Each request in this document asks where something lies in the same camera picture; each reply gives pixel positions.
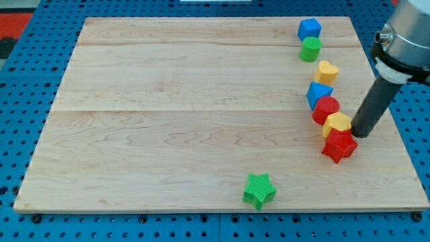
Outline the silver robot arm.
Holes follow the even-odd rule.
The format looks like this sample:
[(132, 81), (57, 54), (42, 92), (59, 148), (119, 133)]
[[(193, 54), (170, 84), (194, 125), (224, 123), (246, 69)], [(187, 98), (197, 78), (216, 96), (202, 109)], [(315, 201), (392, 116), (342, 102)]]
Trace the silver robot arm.
[(429, 85), (429, 0), (400, 0), (376, 32), (371, 57), (379, 75), (394, 84)]

